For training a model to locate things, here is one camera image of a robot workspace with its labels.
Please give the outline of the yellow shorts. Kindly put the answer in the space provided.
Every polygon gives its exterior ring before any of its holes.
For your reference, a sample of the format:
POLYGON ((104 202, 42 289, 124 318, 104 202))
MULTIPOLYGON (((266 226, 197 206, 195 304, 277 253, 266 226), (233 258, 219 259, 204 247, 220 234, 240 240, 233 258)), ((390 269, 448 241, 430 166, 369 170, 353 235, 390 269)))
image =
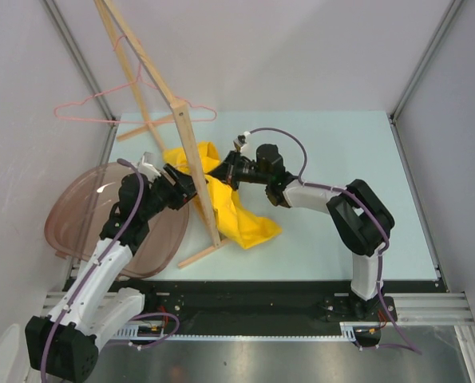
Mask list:
POLYGON ((208 175, 221 164, 216 146, 210 141, 198 143, 205 179, 208 182, 212 209, 218 231, 238 243, 244 250, 265 243, 282 233, 282 228, 272 219, 257 216, 243 207, 239 193, 222 181, 208 175))

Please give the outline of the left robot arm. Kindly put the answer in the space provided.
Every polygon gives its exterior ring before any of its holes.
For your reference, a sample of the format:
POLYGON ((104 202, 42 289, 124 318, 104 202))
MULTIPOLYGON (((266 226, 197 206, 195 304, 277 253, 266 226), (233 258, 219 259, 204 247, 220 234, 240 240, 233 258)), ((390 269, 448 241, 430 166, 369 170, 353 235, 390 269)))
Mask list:
POLYGON ((180 210, 196 196, 196 186, 171 164, 158 169, 146 160, 117 163, 130 173, 121 180, 118 200, 84 270, 47 315, 33 316, 26 324, 30 366, 42 381, 50 376, 86 381, 118 330, 157 312, 154 295, 131 287, 120 289, 107 304, 102 300, 144 242, 149 221, 165 209, 180 210))

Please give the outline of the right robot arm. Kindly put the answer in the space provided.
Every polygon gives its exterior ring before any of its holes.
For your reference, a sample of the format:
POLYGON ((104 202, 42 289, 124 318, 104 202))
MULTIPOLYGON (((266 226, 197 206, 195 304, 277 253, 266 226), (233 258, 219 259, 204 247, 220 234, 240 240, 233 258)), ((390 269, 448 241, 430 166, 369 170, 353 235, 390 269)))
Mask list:
POLYGON ((353 255, 353 274, 346 308, 338 315, 368 320, 378 312, 382 297, 382 254, 390 243, 394 218, 363 180, 344 188, 304 183, 291 174, 274 144, 262 144, 256 158, 238 150, 208 173, 236 190, 241 183, 262 184, 274 206, 306 208, 328 214, 343 244, 353 255))

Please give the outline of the wooden clothes rack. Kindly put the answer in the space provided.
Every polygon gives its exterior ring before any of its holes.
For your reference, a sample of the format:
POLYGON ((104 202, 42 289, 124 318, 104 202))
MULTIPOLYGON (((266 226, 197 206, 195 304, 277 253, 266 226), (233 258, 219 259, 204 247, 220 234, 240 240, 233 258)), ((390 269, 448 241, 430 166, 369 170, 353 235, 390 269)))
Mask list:
POLYGON ((200 201, 200 207, 198 209, 199 216, 212 240, 212 245, 210 247, 177 264, 178 268, 184 269, 230 243, 229 239, 222 239, 220 237, 220 233, 216 226, 216 217, 212 209, 196 138, 192 130, 192 121, 188 111, 188 103, 186 100, 177 97, 168 87, 167 82, 160 75, 160 72, 153 63, 152 58, 145 52, 140 40, 132 31, 129 24, 125 21, 115 3, 113 1, 96 1, 95 5, 109 39, 113 44, 121 68, 124 71, 126 78, 129 80, 129 85, 133 92, 134 99, 141 111, 144 124, 152 133, 156 143, 163 151, 166 147, 156 130, 156 122, 151 120, 147 106, 142 97, 141 89, 134 83, 137 74, 131 69, 128 56, 124 49, 118 46, 120 37, 124 37, 127 40, 139 63, 144 67, 145 72, 157 87, 160 95, 171 110, 171 113, 163 119, 163 122, 173 121, 176 125, 176 130, 180 137, 184 154, 186 155, 189 170, 193 177, 196 191, 198 192, 198 200, 200 201))

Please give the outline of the pink translucent plastic basin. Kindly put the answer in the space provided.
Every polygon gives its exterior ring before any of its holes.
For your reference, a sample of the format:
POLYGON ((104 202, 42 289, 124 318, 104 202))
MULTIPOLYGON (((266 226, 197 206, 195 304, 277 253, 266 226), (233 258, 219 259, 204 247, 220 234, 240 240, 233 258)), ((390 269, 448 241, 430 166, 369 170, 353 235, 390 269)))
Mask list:
MULTIPOLYGON (((57 256, 89 260, 111 208, 118 201, 121 180, 132 173, 116 162, 108 163, 78 176, 65 189, 44 227, 46 241, 57 256)), ((188 220, 188 206, 179 211, 165 209, 153 217, 147 237, 121 275, 150 278, 159 274, 178 251, 188 220)))

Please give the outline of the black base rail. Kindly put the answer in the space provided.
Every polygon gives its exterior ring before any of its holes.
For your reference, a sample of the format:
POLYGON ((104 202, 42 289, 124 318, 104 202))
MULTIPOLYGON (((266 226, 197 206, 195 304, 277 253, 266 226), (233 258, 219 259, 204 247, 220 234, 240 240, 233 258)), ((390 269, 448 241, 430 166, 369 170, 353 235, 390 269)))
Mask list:
POLYGON ((145 281, 114 282, 144 293, 145 309, 164 308, 180 320, 178 333, 215 337, 336 335, 340 323, 381 327, 397 317, 391 297, 363 303, 340 282, 145 281))

